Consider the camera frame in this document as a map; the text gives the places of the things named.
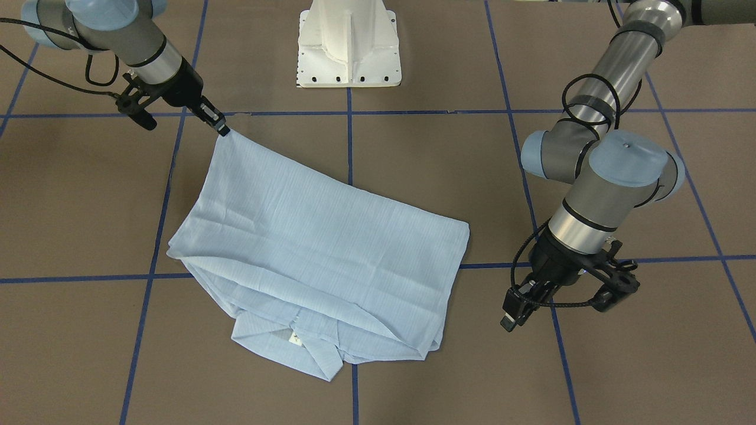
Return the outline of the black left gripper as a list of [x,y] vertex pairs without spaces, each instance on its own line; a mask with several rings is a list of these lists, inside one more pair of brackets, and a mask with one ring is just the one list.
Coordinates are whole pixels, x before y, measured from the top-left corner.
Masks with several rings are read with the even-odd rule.
[[503,299],[500,325],[507,332],[513,332],[516,326],[524,325],[539,307],[583,308],[598,306],[603,302],[602,291],[584,302],[549,302],[561,287],[576,283],[581,270],[596,274],[601,256],[598,253],[584,254],[570,249],[543,225],[524,242],[516,254],[515,262],[534,238],[537,238],[537,242],[529,253],[531,272],[521,285],[516,285],[512,271],[512,285]]

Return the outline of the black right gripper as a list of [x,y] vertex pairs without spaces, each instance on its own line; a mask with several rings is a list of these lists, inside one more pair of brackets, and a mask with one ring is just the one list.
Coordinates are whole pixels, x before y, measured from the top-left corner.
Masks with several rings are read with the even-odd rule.
[[186,107],[221,136],[230,132],[224,114],[203,96],[204,83],[191,64],[182,58],[176,75],[165,82],[162,99],[172,107]]

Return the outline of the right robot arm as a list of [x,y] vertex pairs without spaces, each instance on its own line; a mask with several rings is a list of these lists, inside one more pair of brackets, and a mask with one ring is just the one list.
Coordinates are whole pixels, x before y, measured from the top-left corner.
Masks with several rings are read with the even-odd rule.
[[203,80],[154,19],[165,1],[26,1],[21,18],[29,36],[41,45],[94,54],[111,51],[122,60],[127,88],[113,94],[119,112],[144,129],[157,123],[148,106],[162,99],[185,107],[219,135],[225,117],[203,95]]

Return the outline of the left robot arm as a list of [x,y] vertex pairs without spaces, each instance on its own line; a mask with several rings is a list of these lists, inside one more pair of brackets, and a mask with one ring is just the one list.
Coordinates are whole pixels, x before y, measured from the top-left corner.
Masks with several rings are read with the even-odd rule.
[[522,326],[539,308],[606,312],[638,291],[637,262],[617,259],[615,232],[629,213],[664,201],[683,185],[680,157],[620,129],[646,71],[683,28],[753,24],[753,1],[632,1],[590,73],[565,86],[560,119],[526,138],[524,171],[570,185],[556,212],[515,255],[529,249],[531,272],[510,287],[500,321]]

